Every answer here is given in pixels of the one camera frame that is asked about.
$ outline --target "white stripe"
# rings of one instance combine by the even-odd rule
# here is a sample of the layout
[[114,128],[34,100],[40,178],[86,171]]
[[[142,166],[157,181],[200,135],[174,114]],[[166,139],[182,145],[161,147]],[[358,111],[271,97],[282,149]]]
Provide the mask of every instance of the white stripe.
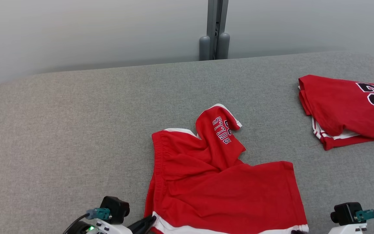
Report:
[[[224,232],[212,231],[208,229],[193,228],[192,226],[173,227],[156,212],[153,212],[153,215],[157,217],[157,220],[154,223],[153,227],[161,231],[163,234],[227,234]],[[289,234],[292,230],[308,232],[308,225],[295,225],[287,229],[266,230],[260,232],[259,234]]]
[[190,135],[192,135],[194,137],[199,138],[198,136],[194,135],[194,133],[190,129],[185,129],[185,128],[168,128],[168,129],[164,129],[164,131],[168,131],[168,132],[184,132],[184,133],[187,133],[187,134],[190,134]]
[[321,139],[321,136],[322,137],[330,137],[330,138],[333,138],[334,140],[336,139],[347,139],[347,138],[350,138],[350,137],[355,137],[355,136],[359,136],[359,134],[357,134],[356,132],[352,132],[350,130],[347,130],[347,129],[344,129],[343,132],[338,135],[338,136],[330,136],[328,135],[322,128],[321,126],[318,124],[318,122],[314,119],[314,117],[311,117],[312,118],[312,121],[313,121],[313,130],[314,130],[314,135],[316,135],[316,137],[318,137],[318,139]]
[[[227,112],[230,113],[231,116],[233,116],[233,114],[222,104],[214,104],[211,108],[213,107],[221,107],[221,108],[224,108]],[[242,127],[242,124],[239,122],[239,120],[237,120],[234,116],[233,118],[236,120],[236,124],[239,126],[239,127]]]

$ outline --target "clothing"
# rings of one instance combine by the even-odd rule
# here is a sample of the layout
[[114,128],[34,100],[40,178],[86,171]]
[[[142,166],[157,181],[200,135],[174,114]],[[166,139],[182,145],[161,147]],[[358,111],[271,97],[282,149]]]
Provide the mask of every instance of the clothing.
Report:
[[241,123],[220,104],[200,114],[197,135],[166,129],[152,135],[155,166],[145,216],[159,234],[289,234],[308,231],[293,165],[249,166],[232,130]]
[[325,150],[374,141],[374,84],[315,75],[299,84],[301,104]]

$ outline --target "gray cushion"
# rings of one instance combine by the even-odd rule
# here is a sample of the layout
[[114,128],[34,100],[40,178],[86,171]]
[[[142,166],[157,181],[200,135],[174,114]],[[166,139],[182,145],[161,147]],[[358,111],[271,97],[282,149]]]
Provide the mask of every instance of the gray cushion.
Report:
[[[311,233],[333,206],[374,209],[374,142],[324,151],[298,100],[307,74],[374,83],[374,58],[322,52],[40,74],[0,84],[0,233],[61,233],[103,196],[141,218],[153,172],[151,134],[192,129],[224,104],[252,165],[294,163]],[[374,232],[374,220],[369,222]]]

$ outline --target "red jersey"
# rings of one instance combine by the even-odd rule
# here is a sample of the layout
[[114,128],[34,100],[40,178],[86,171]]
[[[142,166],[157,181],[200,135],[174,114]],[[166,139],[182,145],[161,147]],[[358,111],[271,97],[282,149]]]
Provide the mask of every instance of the red jersey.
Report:
[[241,123],[220,104],[188,129],[152,135],[154,173],[145,216],[159,234],[289,234],[308,231],[293,165],[250,166],[238,159],[245,147],[231,130]]
[[300,101],[325,150],[374,140],[374,84],[315,75],[299,79]]

